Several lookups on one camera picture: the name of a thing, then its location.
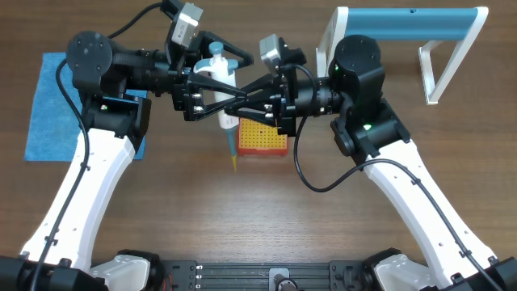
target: cable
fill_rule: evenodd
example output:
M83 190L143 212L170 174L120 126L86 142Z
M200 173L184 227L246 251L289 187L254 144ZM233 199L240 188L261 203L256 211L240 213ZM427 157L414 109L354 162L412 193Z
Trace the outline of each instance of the cable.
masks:
M121 29L119 29L116 32L113 32L111 35L108 36L108 38L114 38L121 33L125 32L130 28L133 24L135 24L138 19L140 19L145 13L151 11L154 8L158 8L162 5L161 2L154 3L142 10L140 13L137 14L131 21L129 21L126 25L124 25ZM63 83L61 82L61 71L63 70L63 67L66 65L66 59L61 61L59 66L56 70L56 82L57 86L59 87L59 90L63 94L63 97L65 97L65 100L67 104L70 106L70 109L72 109L72 112L74 113L75 117L78 119L79 122L79 128L81 129L82 135L84 137L84 159L81 163L81 169L79 170L78 176L75 179L74 185L72 185L72 188L70 189L70 192L68 196L66 197L65 203L61 207L61 210L57 214L56 221L54 222L54 226L52 227L52 230L50 231L50 234L48 235L47 242L45 243L45 246L41 252L40 259L38 260L38 264L36 265L36 270L34 271L34 276L32 277L31 282L31 291L36 291L36 286L38 285L38 280L40 278L39 274L41 273L41 268L43 267L43 263L45 259L47 258L48 251L50 250L50 247L52 246L54 242L54 238L56 237L57 231L59 231L59 225L61 224L61 221L63 220L63 217L65 216L66 210L70 204L70 201L72 198L74 198L74 194L79 186L79 183L81 182L82 177L84 176L84 172L86 170L90 170L88 165L88 158L90 157L90 138L88 137L88 133L86 131L86 128L84 124L82 123L81 114L79 113L78 109L75 107L74 102L66 92L65 88L63 87Z
M313 96L311 99L310 108L313 108L317 101L316 80L314 79L313 75L309 72L309 70L307 70L304 66L302 66L302 65L286 65L286 67L289 67L289 66L292 66L292 67L295 67L295 68L301 70L307 76L307 78L309 78L309 80L311 81L312 87L313 87ZM388 164L394 165L395 167L398 167L413 180L413 184L418 185L420 187L420 189L422 190L424 195L431 202L431 204L435 208L436 212L438 213L439 217L442 219L443 223L445 224L445 226L451 233L451 236L454 238L458 247L460 248L461 256L467 257L467 259L470 261L470 263L477 269L477 271L483 277L485 277L485 279L489 282L490 285L492 285L492 287L495 290L502 291L501 287L492 278L490 278L490 276L486 273L485 269L483 269L483 267L474 259L474 257L472 256L472 252L469 249L467 249L467 247L463 244L460 237L458 236L458 234L452 227L451 222L447 219L447 217L443 213L442 209L438 206L435 198L433 198L433 196L429 193L429 191L427 191L427 189L424 187L424 185L422 184L422 181L419 178L417 178L417 176L415 176L410 170L408 170L406 167L402 166L399 162L395 162L393 160L386 159L386 158L377 158L377 159L366 161L358 166L351 168L344 175L339 177L339 179L337 179L335 182L333 182L331 185L329 185L325 188L316 188L311 183L309 183L309 181L305 178L303 172L301 171L300 163L298 162L298 141L300 140L301 130L303 129L305 122L307 121L307 118L309 117L309 114L310 114L310 110L307 110L307 112L304 114L303 118L301 119L300 125L296 132L296 137L294 140L294 150L293 150L294 164L296 167L296 172L300 176L300 179L305 184L305 186L307 186L309 189L311 189L315 192L320 192L320 193L328 192L328 191L334 189L336 186L338 186L346 178L350 177L352 174L356 173L359 170L363 170L367 166L370 166L370 165L373 165L376 163L388 163Z
M127 31L128 28L130 28L133 24L135 24L138 21L138 19L140 19L142 16L144 16L145 13L151 11L154 8L159 8L161 6L162 6L161 2L157 2L157 3L154 3L154 4L151 4L151 5L147 6L146 8L144 8L144 10L140 11L140 13L138 13L137 16L135 16L133 19L131 19L131 21L129 21L128 24L124 25L118 31L113 32L111 35L107 36L107 38L112 39L112 38L117 37L121 33Z

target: blue bar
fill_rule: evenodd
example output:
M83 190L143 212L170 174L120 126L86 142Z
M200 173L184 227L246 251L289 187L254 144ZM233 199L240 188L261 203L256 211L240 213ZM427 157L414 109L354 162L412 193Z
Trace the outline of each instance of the blue bar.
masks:
M376 40L463 40L477 8L350 8L345 36Z

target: brown surface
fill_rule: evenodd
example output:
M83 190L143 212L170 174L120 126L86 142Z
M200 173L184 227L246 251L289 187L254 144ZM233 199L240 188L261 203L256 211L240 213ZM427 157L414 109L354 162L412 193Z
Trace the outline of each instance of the brown surface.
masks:
M151 2L2 1L0 255L19 253L69 166L23 161L42 53L65 50L82 30L113 32ZM314 48L336 6L431 5L402 0L195 4L204 8L203 29L252 52L256 60L259 40L276 33L304 49L309 68L315 67ZM424 102L419 44L383 43L385 97L467 224L500 257L517 255L517 2L432 5L486 5L490 14L439 106ZM153 11L117 40L128 48L162 49L168 26L168 19ZM435 54L437 67L447 64L450 49ZM266 71L256 62L239 75L240 86ZM327 117L309 120L301 141L306 175L320 186L352 166L332 141L329 122ZM216 118L185 123L166 96L153 99L145 159L122 176L100 226L94 259L134 248L167 259L314 262L363 259L387 247L422 259L401 218L365 175L316 194L299 180L291 155L240 158L234 174Z

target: blue cloth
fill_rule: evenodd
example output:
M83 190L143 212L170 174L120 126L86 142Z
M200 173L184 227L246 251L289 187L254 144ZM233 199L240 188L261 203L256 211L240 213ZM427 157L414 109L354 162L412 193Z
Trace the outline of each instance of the blue cloth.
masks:
M26 161L70 162L74 156L81 129L75 115L56 84L57 66L65 58L65 53L44 53L40 79L32 103L31 123ZM66 65L61 71L61 81L75 106L81 111L78 91L72 86L72 71ZM146 97L146 91L128 91L128 94ZM145 139L142 141L135 159L142 159Z

